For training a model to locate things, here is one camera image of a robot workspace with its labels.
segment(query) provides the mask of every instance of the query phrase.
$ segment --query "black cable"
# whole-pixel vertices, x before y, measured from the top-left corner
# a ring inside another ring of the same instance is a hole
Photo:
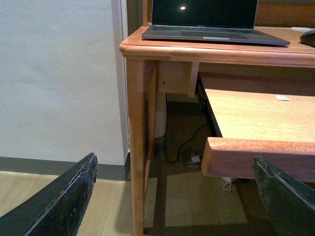
[[[166,128],[165,128],[165,139],[164,139],[164,154],[165,154],[166,160],[167,160],[169,163],[174,164],[174,163],[176,163],[176,162],[178,161],[179,155],[180,155],[180,152],[181,152],[181,149],[183,148],[183,146],[185,146],[187,143],[189,143],[189,142],[196,136],[196,134],[199,132],[199,130],[202,129],[204,126],[207,126],[208,124],[204,124],[204,125],[200,126],[200,127],[196,130],[196,132],[194,133],[194,135],[193,135],[188,141],[184,142],[184,143],[180,146],[180,148],[178,149],[177,157],[176,157],[175,161],[170,161],[170,160],[167,158],[167,155],[166,155],[166,138],[167,138],[167,125],[168,125],[168,122],[167,122],[167,117],[168,117],[168,114],[167,114],[167,94],[166,94],[165,100],[166,100],[166,122],[165,122],[165,123],[166,123],[166,124],[165,124],[165,125],[166,125]]]

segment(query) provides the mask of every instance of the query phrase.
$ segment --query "laptop screen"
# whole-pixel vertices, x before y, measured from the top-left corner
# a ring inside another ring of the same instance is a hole
[[[257,0],[153,0],[152,24],[252,29]]]

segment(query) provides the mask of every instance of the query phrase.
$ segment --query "desk top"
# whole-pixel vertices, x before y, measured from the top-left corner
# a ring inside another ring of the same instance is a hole
[[[315,143],[314,78],[214,74],[202,83],[224,138]]]
[[[302,32],[256,27],[290,41],[287,47],[143,40],[139,28],[120,45],[126,58],[315,68],[315,48],[300,43]]]

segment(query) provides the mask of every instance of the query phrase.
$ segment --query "laptop keyboard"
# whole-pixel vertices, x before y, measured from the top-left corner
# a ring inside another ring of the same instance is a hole
[[[182,31],[202,31],[202,32],[223,32],[223,33],[251,33],[263,34],[255,30],[246,29],[223,29],[223,28],[199,28],[199,27],[180,27],[180,26],[155,26],[154,30],[182,30]]]

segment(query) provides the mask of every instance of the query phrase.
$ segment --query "desk leg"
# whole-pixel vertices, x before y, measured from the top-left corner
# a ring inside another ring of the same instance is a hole
[[[147,162],[145,91],[146,85],[151,83],[155,74],[157,62],[127,59],[126,65],[134,235],[142,236]]]

